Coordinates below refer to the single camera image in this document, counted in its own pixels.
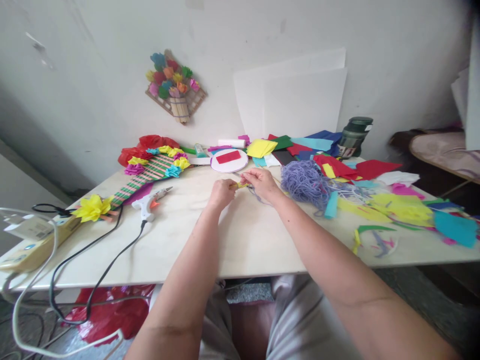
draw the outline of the table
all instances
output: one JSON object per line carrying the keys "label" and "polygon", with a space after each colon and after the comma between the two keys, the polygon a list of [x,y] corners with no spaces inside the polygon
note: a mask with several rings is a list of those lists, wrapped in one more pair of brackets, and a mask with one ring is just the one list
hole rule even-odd
{"label": "table", "polygon": [[[270,168],[280,179],[280,167]],[[119,171],[102,182],[86,196],[99,194],[108,197],[128,182],[130,176]],[[147,224],[140,240],[122,254],[102,282],[102,286],[162,283],[185,245],[200,213],[210,196],[212,184],[217,179],[231,178],[239,181],[235,174],[213,171],[209,166],[186,169],[180,178],[169,178],[154,184],[153,190],[172,186],[170,193],[160,200],[153,211],[157,217]],[[427,196],[433,196],[418,190]],[[309,203],[300,207],[315,221],[335,235],[349,248],[354,245],[354,230],[360,225],[384,225],[375,223],[345,211],[338,211],[335,219],[315,217],[316,211]],[[56,283],[59,289],[92,287],[105,271],[112,259],[129,244],[140,231],[140,211],[126,206],[120,226],[116,231],[99,241],[91,249],[73,259],[61,272]],[[75,253],[114,225],[106,221],[88,222],[82,225],[58,249],[55,259],[33,286],[35,290],[49,288],[52,269],[67,256]],[[360,258],[370,267],[385,268],[426,264],[446,264],[480,260],[479,242],[474,249],[461,245],[449,246],[441,236],[432,231],[411,231],[399,228],[399,244],[389,256],[376,258],[373,253],[358,251]],[[247,188],[237,191],[235,200],[224,210],[220,218],[219,277],[250,278],[278,274],[305,272],[292,239],[285,230],[277,212],[269,205],[258,202]],[[10,252],[20,248],[22,243]],[[0,282],[7,277],[0,272]],[[20,275],[12,281],[15,290],[25,288],[31,274]]]}

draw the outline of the power strip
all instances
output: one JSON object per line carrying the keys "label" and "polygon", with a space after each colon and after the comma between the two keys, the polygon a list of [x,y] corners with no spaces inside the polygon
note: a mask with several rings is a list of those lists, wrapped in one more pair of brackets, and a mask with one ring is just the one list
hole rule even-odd
{"label": "power strip", "polygon": [[[57,215],[53,220],[58,227],[58,246],[63,244],[81,225],[81,219],[75,216],[60,217]],[[20,244],[20,250],[15,251],[0,263],[0,271],[29,273],[39,268],[52,253],[54,232],[52,231],[43,240],[33,241],[25,239]]]}

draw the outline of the person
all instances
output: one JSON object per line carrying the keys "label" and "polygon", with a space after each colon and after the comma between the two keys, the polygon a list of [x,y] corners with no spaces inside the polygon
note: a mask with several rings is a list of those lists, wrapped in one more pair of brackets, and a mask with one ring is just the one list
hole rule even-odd
{"label": "person", "polygon": [[[286,196],[268,170],[249,169],[240,183],[253,185],[275,208],[308,271],[272,280],[276,305],[266,359],[459,359],[368,266]],[[229,308],[215,284],[220,214],[236,190],[231,179],[214,183],[126,360],[240,359]]]}

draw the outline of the green bottle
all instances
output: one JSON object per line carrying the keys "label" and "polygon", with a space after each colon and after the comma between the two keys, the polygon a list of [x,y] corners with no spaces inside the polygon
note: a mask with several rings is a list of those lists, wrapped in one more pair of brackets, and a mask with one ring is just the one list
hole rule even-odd
{"label": "green bottle", "polygon": [[347,126],[341,132],[338,142],[338,156],[343,159],[358,157],[362,152],[362,143],[372,129],[374,120],[371,117],[355,116],[348,120]]}

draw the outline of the hot glue gun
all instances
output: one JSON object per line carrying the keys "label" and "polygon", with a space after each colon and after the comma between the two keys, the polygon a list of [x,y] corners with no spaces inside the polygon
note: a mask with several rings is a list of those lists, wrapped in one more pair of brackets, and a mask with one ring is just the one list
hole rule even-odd
{"label": "hot glue gun", "polygon": [[141,210],[140,216],[142,221],[148,221],[151,223],[155,219],[155,214],[150,212],[152,202],[163,198],[165,195],[167,195],[171,188],[172,186],[167,187],[166,189],[161,189],[160,191],[144,196],[141,199],[131,203],[131,206],[134,209]]}

